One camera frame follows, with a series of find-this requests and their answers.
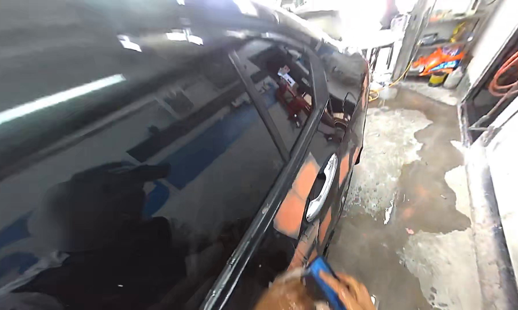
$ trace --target car door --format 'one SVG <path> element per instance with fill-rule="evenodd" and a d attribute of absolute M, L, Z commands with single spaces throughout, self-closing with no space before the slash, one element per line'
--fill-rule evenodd
<path fill-rule="evenodd" d="M 273 105 L 276 83 L 254 72 L 265 99 L 253 98 L 228 55 L 235 42 L 193 31 L 203 44 L 127 35 L 142 52 L 117 48 L 155 71 L 133 63 L 62 84 L 36 101 L 54 106 L 0 123 L 0 137 L 24 142 L 0 139 L 10 154 L 0 159 L 0 302 L 38 293 L 74 309 L 200 305 L 289 151 L 255 104 Z"/>
<path fill-rule="evenodd" d="M 277 39 L 253 40 L 235 56 L 242 78 L 266 72 L 276 81 L 277 100 L 268 116 L 290 157 L 207 295 L 205 309 L 251 307 L 277 274 L 324 253 L 361 145 L 360 114 L 366 109 L 361 99 L 367 85 L 361 79 L 366 75 L 341 87 L 353 93 L 355 102 L 339 98 L 328 91 L 329 66 L 323 58 L 330 53 Z M 357 121 L 362 124 L 354 126 Z"/>

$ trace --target black car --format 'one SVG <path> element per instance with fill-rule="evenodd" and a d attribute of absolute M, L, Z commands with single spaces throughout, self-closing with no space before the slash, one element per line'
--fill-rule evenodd
<path fill-rule="evenodd" d="M 0 1 L 0 309 L 246 309 L 325 254 L 369 70 L 246 0 Z"/>

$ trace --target orange hose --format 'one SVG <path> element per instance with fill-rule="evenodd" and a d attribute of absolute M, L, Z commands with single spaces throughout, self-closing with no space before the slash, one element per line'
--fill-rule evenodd
<path fill-rule="evenodd" d="M 498 79 L 502 74 L 504 74 L 507 70 L 509 70 L 511 67 L 513 67 L 518 62 L 518 51 L 514 53 L 504 64 L 500 69 L 498 69 L 497 73 L 494 75 L 493 80 L 490 81 L 489 84 L 489 92 L 494 96 L 504 96 L 506 93 L 512 88 L 514 85 L 518 84 L 518 80 L 509 84 L 509 85 L 499 85 Z M 518 93 L 518 89 L 513 90 L 511 94 Z"/>

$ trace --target glossy black paint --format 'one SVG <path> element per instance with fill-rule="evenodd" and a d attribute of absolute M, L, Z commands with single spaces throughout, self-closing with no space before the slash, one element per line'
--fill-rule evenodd
<path fill-rule="evenodd" d="M 1 298 L 230 308 L 248 275 L 256 294 L 287 267 L 297 240 L 272 220 L 307 155 L 321 166 L 361 147 L 369 76 L 361 57 L 306 22 L 249 5 L 0 2 Z M 276 73 L 254 62 L 280 46 L 308 71 L 313 109 L 302 127 L 273 99 Z M 321 122 L 336 99 L 350 116 L 341 136 Z M 318 216 L 331 212 L 330 230 L 353 164 L 341 184 L 338 169 Z"/>

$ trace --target car window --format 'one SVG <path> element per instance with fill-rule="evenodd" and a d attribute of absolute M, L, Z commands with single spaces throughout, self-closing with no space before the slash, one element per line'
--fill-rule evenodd
<path fill-rule="evenodd" d="M 227 54 L 193 70 L 0 181 L 0 302 L 199 306 L 284 162 Z"/>
<path fill-rule="evenodd" d="M 262 40 L 249 42 L 237 53 L 246 74 L 262 72 L 273 83 L 268 111 L 290 150 L 312 109 L 308 60 L 295 48 Z"/>

